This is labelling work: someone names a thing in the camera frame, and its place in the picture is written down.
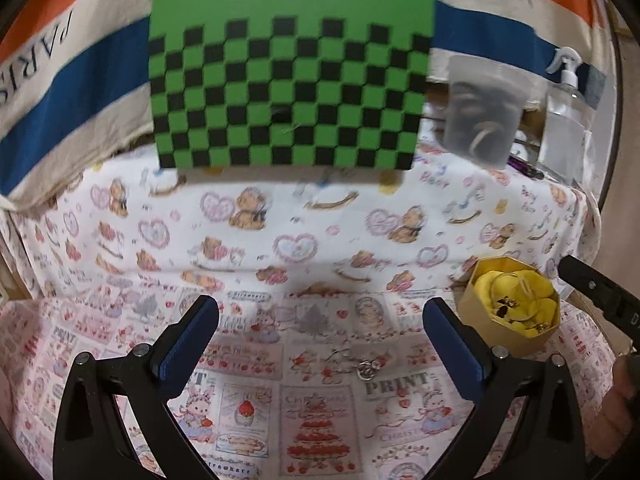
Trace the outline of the person right hand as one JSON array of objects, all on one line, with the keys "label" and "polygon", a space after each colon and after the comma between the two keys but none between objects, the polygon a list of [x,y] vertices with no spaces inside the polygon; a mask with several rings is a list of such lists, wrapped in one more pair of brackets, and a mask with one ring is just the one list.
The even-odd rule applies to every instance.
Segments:
[{"label": "person right hand", "polygon": [[612,368],[613,381],[591,429],[591,449],[607,460],[622,446],[636,424],[631,402],[639,396],[639,355],[620,356]]}]

